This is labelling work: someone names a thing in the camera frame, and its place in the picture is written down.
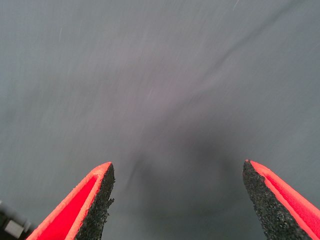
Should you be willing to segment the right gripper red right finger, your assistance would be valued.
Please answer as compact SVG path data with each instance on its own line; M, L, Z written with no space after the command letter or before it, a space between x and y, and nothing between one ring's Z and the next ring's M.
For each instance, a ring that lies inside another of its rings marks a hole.
M320 210L273 171L247 159L242 179L268 240L320 238Z

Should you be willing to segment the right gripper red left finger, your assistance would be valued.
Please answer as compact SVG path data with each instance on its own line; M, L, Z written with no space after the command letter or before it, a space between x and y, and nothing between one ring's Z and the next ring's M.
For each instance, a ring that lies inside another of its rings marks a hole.
M29 240L100 240L113 203L111 162L101 164L60 202L30 234Z

